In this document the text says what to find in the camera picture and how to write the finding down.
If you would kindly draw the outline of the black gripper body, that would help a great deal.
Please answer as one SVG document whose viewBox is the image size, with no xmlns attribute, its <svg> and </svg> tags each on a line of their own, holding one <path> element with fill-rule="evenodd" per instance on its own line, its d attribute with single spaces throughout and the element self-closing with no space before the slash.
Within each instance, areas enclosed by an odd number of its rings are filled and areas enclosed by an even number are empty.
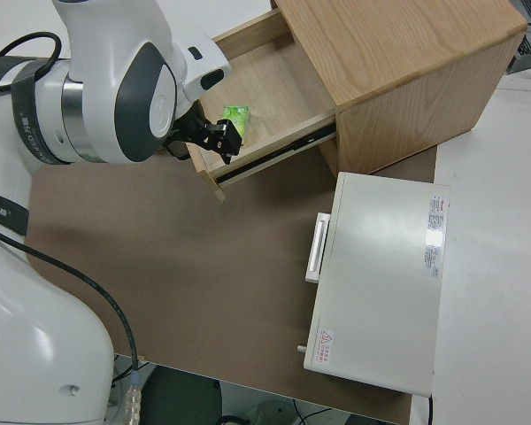
<svg viewBox="0 0 531 425">
<path fill-rule="evenodd" d="M 204 125 L 208 122 L 201 105 L 192 105 L 180 118 L 176 119 L 172 127 L 172 141 L 204 144 L 208 135 L 204 132 Z"/>
</svg>

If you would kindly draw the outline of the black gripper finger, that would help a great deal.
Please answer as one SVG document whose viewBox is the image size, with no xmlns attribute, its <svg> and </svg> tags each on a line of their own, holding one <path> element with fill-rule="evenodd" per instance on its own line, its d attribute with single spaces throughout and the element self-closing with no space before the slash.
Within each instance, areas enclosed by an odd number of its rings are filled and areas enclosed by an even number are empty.
<svg viewBox="0 0 531 425">
<path fill-rule="evenodd" d="M 235 156 L 235 137 L 231 135 L 210 135 L 202 147 L 206 151 L 218 153 L 225 165 Z"/>
<path fill-rule="evenodd" d="M 218 120 L 215 124 L 207 123 L 205 125 L 205 130 L 210 135 L 231 135 L 235 137 L 235 155 L 239 154 L 240 148 L 242 146 L 242 137 L 235 128 L 234 123 L 228 119 Z"/>
</svg>

